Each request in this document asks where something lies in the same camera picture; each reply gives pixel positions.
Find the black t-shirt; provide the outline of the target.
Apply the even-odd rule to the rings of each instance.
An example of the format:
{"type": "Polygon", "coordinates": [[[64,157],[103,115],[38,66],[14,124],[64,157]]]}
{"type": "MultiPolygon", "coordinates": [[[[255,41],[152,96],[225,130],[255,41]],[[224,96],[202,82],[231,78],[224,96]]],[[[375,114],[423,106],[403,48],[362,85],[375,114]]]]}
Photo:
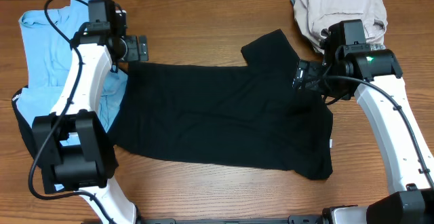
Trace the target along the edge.
{"type": "Polygon", "coordinates": [[[128,69],[110,141],[177,162],[332,174],[333,115],[316,92],[297,92],[298,55],[281,30],[241,49],[243,67],[136,63],[128,69]]]}

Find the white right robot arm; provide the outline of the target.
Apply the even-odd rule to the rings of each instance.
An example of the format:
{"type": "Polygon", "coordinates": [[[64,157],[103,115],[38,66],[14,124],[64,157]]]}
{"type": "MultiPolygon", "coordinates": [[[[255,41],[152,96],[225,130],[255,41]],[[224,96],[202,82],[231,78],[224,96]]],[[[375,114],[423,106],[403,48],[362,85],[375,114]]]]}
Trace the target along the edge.
{"type": "Polygon", "coordinates": [[[411,110],[392,51],[342,51],[325,64],[300,60],[294,86],[336,100],[356,100],[380,149],[389,195],[369,206],[335,206],[324,208],[321,215],[293,216],[289,223],[433,222],[433,154],[411,110]]]}

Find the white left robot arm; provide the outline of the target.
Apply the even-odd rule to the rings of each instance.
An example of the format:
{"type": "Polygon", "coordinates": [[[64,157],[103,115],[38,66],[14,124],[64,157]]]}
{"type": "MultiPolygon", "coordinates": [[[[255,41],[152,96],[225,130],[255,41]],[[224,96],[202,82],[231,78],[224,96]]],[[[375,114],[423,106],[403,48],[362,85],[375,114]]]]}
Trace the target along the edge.
{"type": "Polygon", "coordinates": [[[122,26],[85,22],[69,40],[72,63],[63,91],[50,113],[36,117],[37,152],[28,188],[40,200],[81,196],[102,223],[142,223],[138,207],[117,180],[113,146],[97,116],[112,57],[127,52],[122,26]]]}

